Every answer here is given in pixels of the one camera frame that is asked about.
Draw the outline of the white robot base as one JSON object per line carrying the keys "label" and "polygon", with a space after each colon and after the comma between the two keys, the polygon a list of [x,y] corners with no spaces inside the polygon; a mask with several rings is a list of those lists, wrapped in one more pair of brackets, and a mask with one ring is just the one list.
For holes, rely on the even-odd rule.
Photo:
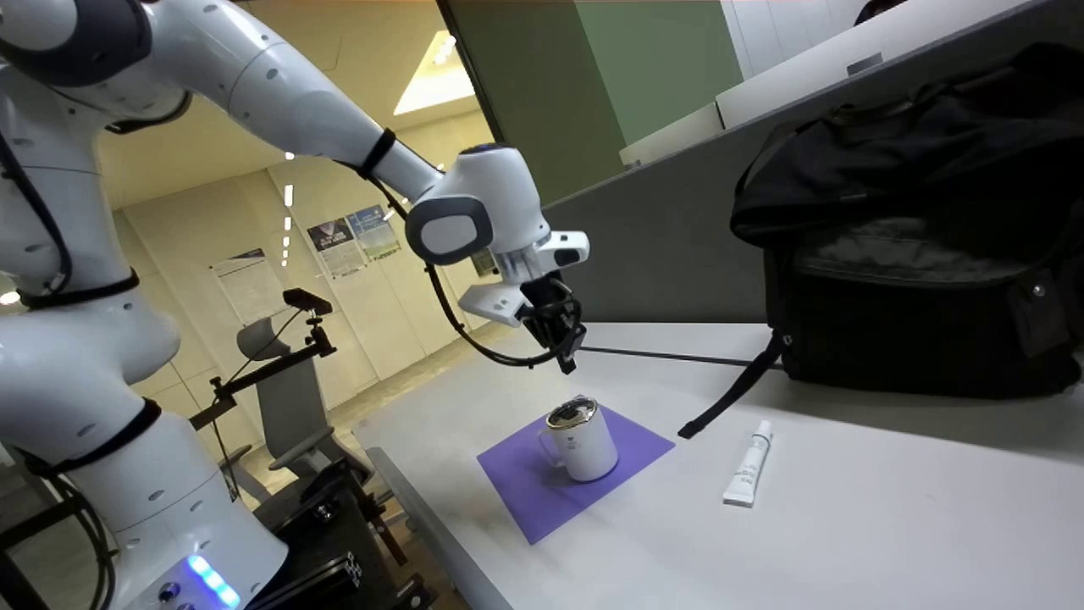
{"label": "white robot base", "polygon": [[109,610],[245,610],[289,544],[242,509],[187,416],[135,390],[175,356],[88,170],[5,177],[0,431],[66,473],[117,544]]}

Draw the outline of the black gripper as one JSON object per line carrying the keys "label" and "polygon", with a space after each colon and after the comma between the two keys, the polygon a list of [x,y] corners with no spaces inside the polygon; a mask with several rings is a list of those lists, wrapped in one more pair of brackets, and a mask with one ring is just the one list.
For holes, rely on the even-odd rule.
{"label": "black gripper", "polygon": [[575,352],[585,337],[584,304],[560,271],[526,281],[521,294],[528,298],[526,328],[537,337],[552,337],[552,352],[561,372],[575,372]]}

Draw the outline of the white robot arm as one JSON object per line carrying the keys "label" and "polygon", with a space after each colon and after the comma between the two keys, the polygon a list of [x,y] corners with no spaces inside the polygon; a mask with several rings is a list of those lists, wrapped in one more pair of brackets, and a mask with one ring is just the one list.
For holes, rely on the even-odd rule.
{"label": "white robot arm", "polygon": [[499,276],[439,307],[521,325],[545,361],[575,367],[585,325],[561,271],[589,257],[589,236],[545,220],[519,149],[426,162],[235,0],[0,0],[0,55],[5,271],[25,300],[66,307],[133,283],[95,138],[206,98],[269,144],[368,178],[423,264],[493,257]]}

